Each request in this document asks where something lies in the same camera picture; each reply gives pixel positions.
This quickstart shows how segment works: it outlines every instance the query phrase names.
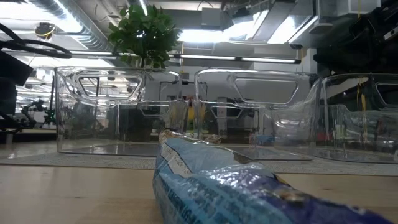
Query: crinkled plastic packaging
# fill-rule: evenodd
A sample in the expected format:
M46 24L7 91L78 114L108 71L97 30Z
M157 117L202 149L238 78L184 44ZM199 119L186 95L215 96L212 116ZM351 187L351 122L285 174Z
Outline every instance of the crinkled plastic packaging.
M391 223L300 192L225 147L168 130L159 142L153 188L165 223Z

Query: potted plant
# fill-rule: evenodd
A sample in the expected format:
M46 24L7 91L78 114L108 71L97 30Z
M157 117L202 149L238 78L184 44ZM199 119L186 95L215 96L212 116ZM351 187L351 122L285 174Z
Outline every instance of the potted plant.
M121 20L118 26L109 23L112 33L108 40L114 44L115 50L122 53L134 53L138 56L125 54L123 62L135 65L140 60L141 68L165 68L164 62L169 60L167 52L176 46L180 29L163 9L155 6L147 7L147 15L140 5L131 5L129 9L120 11Z

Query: wooden table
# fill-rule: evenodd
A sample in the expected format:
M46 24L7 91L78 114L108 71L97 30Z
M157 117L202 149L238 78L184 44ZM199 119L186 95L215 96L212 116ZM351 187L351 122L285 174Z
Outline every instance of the wooden table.
M162 223L153 170L0 166L0 223ZM398 177L280 174L293 187L398 223Z

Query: clear plastic container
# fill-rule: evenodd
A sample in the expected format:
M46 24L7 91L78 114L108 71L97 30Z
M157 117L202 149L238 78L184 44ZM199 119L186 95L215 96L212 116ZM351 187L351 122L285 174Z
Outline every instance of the clear plastic container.
M159 132L182 132L179 74L139 68L58 67L58 151L155 156Z
M208 69L195 74L200 139L253 159L307 160L315 137L316 75Z
M321 89L315 156L398 163L398 75L337 75Z

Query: leaves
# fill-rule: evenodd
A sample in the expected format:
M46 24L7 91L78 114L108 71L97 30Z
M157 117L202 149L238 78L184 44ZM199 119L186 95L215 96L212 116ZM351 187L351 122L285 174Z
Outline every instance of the leaves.
M121 9L122 19L118 27L109 24L111 34L108 40L119 52L138 56L123 55L123 62L133 65L137 58L143 58L142 65L165 68L164 62L170 59L167 52L177 44L181 30L175 28L172 18L164 14L162 8L147 6L147 12L148 15L145 16L144 10L138 4L129 9Z

